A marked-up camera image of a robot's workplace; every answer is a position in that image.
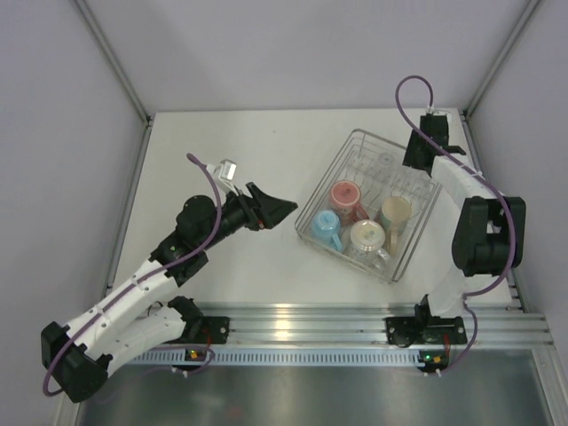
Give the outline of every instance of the cup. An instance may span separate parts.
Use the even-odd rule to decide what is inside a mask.
[[[376,215],[375,219],[386,232],[384,248],[391,256],[397,255],[400,236],[411,217],[412,205],[405,198],[397,196],[387,198]]]
[[[355,182],[350,180],[335,182],[329,191],[329,201],[343,226],[360,219],[369,219],[361,205],[361,190]]]
[[[322,210],[312,219],[313,237],[326,246],[343,252],[343,244],[339,238],[341,222],[333,210]]]
[[[386,233],[374,220],[359,220],[350,232],[351,243],[345,255],[366,266],[385,268],[391,260],[383,249]]]

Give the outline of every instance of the perforated metal strip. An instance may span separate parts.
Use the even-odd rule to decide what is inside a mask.
[[[263,350],[215,348],[216,366],[312,366],[312,367],[419,367],[416,350]],[[133,359],[135,365],[200,365],[185,360],[185,350],[148,351]]]

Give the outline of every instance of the beige mug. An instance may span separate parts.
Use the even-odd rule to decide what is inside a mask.
[[[403,197],[389,197],[381,206],[376,221],[386,232],[384,248],[391,256],[397,254],[400,236],[405,231],[411,217],[412,204]]]

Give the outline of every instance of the blue mug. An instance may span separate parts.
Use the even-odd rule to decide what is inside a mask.
[[[341,221],[333,210],[322,210],[316,213],[312,219],[313,237],[326,246],[343,252],[343,244],[339,238]]]

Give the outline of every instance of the blue mug handle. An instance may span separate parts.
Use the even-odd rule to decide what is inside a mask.
[[[335,246],[334,249],[336,249],[340,253],[343,253],[343,244],[341,243],[341,240],[339,239],[339,235],[334,233],[334,236],[332,237],[331,241],[332,241],[332,244]]]

